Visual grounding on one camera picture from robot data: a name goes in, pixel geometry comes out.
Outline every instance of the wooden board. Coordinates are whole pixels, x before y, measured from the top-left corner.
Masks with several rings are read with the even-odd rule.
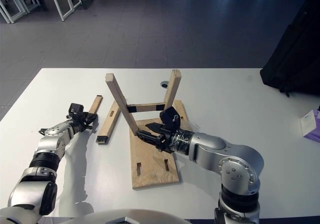
[[[102,126],[101,130],[96,139],[96,143],[98,144],[106,144],[108,139],[111,137],[111,134],[115,128],[115,124],[120,115],[120,108],[117,102],[114,100],[113,104],[109,110],[108,115],[105,118],[104,125]]]
[[[158,135],[145,127],[146,124],[152,122],[161,123],[161,120],[159,118],[139,120],[137,125],[139,130]],[[172,154],[164,151],[159,152],[153,145],[147,144],[136,137],[131,130],[130,148],[133,189],[179,182],[178,171]]]

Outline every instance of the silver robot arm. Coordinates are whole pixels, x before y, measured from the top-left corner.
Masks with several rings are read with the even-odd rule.
[[[137,136],[160,151],[187,155],[204,169],[221,175],[219,207],[214,210],[216,223],[259,223],[262,156],[249,146],[180,129],[180,117],[173,107],[162,111],[160,118],[164,125],[146,125],[160,136],[146,131],[138,131]]]
[[[76,133],[92,129],[89,124],[96,117],[96,114],[83,112],[82,105],[71,104],[67,121],[39,131],[44,137],[11,192],[8,207],[0,210],[0,223],[34,224],[42,215],[53,211],[57,195],[56,171],[65,148]]]

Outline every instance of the white table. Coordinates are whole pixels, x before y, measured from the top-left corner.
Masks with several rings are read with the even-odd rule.
[[[97,132],[74,138],[58,169],[58,195],[51,216],[145,208],[182,218],[213,218],[220,176],[176,155],[181,183],[131,188],[129,127],[121,115],[108,145],[95,143],[113,97],[105,74],[113,72],[128,103],[163,100],[171,69],[42,69],[0,122],[0,206],[29,166],[40,128],[64,121],[71,102],[88,110],[103,95]],[[264,157],[260,175],[261,218],[320,215],[320,144],[301,137],[299,118],[320,98],[290,98],[263,85],[258,69],[181,69],[177,99],[198,131],[244,144]],[[154,118],[158,112],[135,115]]]
[[[14,23],[15,20],[21,18],[23,15],[26,15],[28,13],[30,13],[30,11],[34,8],[36,8],[37,6],[40,5],[39,0],[31,0],[33,2],[31,7],[27,7],[26,4],[24,3],[23,0],[13,0],[14,4],[16,5],[17,9],[18,9],[18,13],[11,16],[8,11],[6,10],[5,6],[3,5],[3,3],[0,1],[0,12],[3,16],[3,18],[5,19],[5,21],[9,24],[9,23]],[[67,0],[68,5],[69,5],[69,10],[63,14],[59,3],[57,0],[53,0],[54,4],[58,10],[59,16],[61,18],[62,21],[65,21],[65,19],[72,13],[75,12],[76,7],[78,7],[79,5],[82,5],[82,0],[78,0],[78,2],[76,4],[72,3],[72,0]]]

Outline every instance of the black bag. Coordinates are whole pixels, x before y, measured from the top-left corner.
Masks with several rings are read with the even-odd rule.
[[[260,75],[287,96],[292,91],[320,95],[320,0],[306,0]]]

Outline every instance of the gray floor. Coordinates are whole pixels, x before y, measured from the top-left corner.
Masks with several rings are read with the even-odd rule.
[[[0,21],[0,120],[41,68],[260,68],[304,1],[84,0],[61,22],[45,0]]]

